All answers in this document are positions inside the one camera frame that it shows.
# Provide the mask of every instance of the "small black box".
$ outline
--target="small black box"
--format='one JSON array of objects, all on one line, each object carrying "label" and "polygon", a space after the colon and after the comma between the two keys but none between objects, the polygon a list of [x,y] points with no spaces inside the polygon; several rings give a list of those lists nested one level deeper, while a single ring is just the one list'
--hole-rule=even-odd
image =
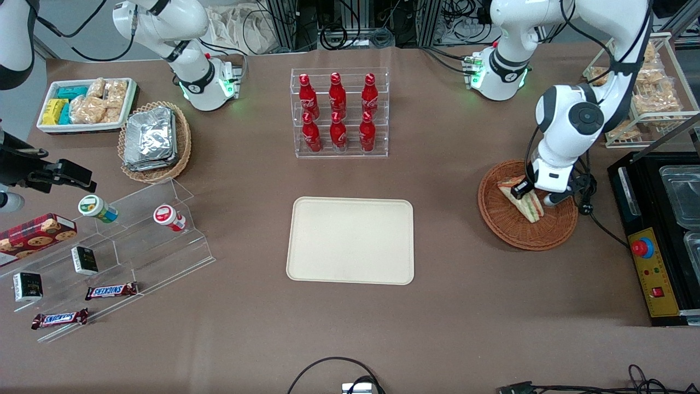
[{"label": "small black box", "polygon": [[18,272],[13,276],[15,301],[38,301],[43,297],[41,275],[32,272]]},{"label": "small black box", "polygon": [[71,249],[71,254],[73,255],[73,267],[76,269],[77,273],[94,275],[98,272],[97,261],[95,260],[95,254],[92,252],[92,249],[76,246]]}]

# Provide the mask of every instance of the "cookie box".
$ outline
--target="cookie box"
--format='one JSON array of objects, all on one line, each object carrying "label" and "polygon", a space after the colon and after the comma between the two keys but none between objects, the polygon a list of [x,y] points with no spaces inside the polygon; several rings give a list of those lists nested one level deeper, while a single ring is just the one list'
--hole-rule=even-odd
[{"label": "cookie box", "polygon": [[0,267],[23,259],[39,250],[73,238],[78,234],[76,223],[47,213],[0,232]]}]

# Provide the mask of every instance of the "wicker basket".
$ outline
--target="wicker basket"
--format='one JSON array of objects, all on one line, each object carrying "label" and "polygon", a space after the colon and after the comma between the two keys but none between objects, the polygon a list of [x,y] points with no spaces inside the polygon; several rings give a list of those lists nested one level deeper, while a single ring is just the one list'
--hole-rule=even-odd
[{"label": "wicker basket", "polygon": [[[163,106],[168,107],[175,113],[175,129],[177,133],[177,152],[180,156],[178,162],[172,167],[156,168],[154,170],[147,171],[131,171],[126,166],[122,164],[122,171],[131,179],[135,181],[145,182],[149,184],[154,184],[162,181],[166,178],[175,178],[185,169],[187,162],[190,160],[190,153],[192,152],[192,135],[190,134],[190,125],[185,119],[182,111],[170,102],[149,102],[148,104],[137,108],[136,112],[150,111],[156,107]],[[126,134],[126,124],[122,126],[122,130],[119,132],[119,146],[117,147],[117,152],[119,158],[124,161],[124,138]]]},{"label": "wicker basket", "polygon": [[[578,209],[572,198],[555,207],[547,207],[545,216],[530,223],[525,216],[498,189],[497,183],[523,175],[522,160],[509,160],[493,167],[479,184],[479,211],[491,230],[505,242],[525,250],[548,250],[571,237]],[[542,200],[546,191],[535,191]]]}]

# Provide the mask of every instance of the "acrylic bottle rack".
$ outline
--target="acrylic bottle rack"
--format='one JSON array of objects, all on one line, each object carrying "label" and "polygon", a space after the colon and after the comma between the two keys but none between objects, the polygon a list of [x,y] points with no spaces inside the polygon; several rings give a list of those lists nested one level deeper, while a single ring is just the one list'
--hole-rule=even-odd
[{"label": "acrylic bottle rack", "polygon": [[[347,94],[347,117],[343,120],[347,129],[348,148],[345,152],[333,150],[330,140],[330,75],[340,74],[341,82]],[[374,126],[377,134],[374,139],[374,150],[364,152],[360,146],[359,127],[362,123],[362,89],[365,87],[365,75],[374,74],[377,91],[377,113],[374,115]],[[321,133],[323,149],[312,152],[304,141],[302,133],[302,105],[299,100],[301,88],[299,75],[308,74],[311,86],[316,91],[318,107],[321,115],[316,120],[318,131]],[[387,157],[389,155],[389,69],[386,67],[368,68],[335,68],[335,69],[292,69],[290,79],[290,96],[292,104],[292,128],[294,129],[294,150],[298,158],[344,158],[344,157]]]},{"label": "acrylic bottle rack", "polygon": [[[119,216],[110,224],[79,217],[75,220],[78,226],[75,238],[4,267],[0,288],[12,288],[13,275],[20,271],[41,275],[42,299],[16,303],[15,312],[26,320],[27,330],[37,313],[67,313],[83,308],[88,308],[87,325],[90,325],[216,260],[211,256],[204,234],[195,228],[185,204],[192,197],[187,189],[169,178],[112,202]],[[153,221],[154,209],[163,203],[170,204],[186,218],[184,230],[175,232]],[[93,250],[99,273],[84,276],[75,272],[71,249],[77,245]],[[85,300],[88,287],[130,282],[138,283],[138,294]],[[83,326],[72,324],[40,329],[36,333],[37,340],[50,342],[80,327]]]}]

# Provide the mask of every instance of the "red bottle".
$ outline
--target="red bottle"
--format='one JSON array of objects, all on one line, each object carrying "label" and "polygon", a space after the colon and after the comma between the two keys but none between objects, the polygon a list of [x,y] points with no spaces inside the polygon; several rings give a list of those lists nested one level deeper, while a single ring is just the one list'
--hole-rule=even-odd
[{"label": "red bottle", "polygon": [[311,86],[308,75],[299,75],[299,82],[302,86],[301,89],[299,89],[299,100],[302,102],[302,108],[304,112],[310,113],[311,116],[314,117],[314,120],[316,120],[321,115],[319,101],[316,99],[316,91],[314,91],[314,88]]},{"label": "red bottle", "polygon": [[309,112],[305,112],[302,115],[302,120],[304,121],[302,133],[304,133],[304,141],[306,141],[309,150],[312,152],[321,151],[323,148],[323,144],[321,143],[321,135],[319,134],[319,127],[312,119],[312,115]]},{"label": "red bottle", "polygon": [[372,122],[372,114],[365,111],[362,114],[362,123],[360,123],[360,145],[363,152],[371,152],[375,148],[375,135],[377,129]]},{"label": "red bottle", "polygon": [[374,116],[377,113],[377,99],[379,92],[375,86],[375,75],[365,75],[365,88],[362,89],[362,112],[369,112]]},{"label": "red bottle", "polygon": [[333,149],[336,152],[345,152],[348,149],[348,139],[345,133],[345,125],[338,112],[330,115],[330,139],[333,141]]},{"label": "red bottle", "polygon": [[345,88],[343,88],[343,85],[340,83],[340,74],[337,72],[330,75],[328,97],[330,98],[330,110],[340,114],[341,119],[345,119],[347,115]]}]

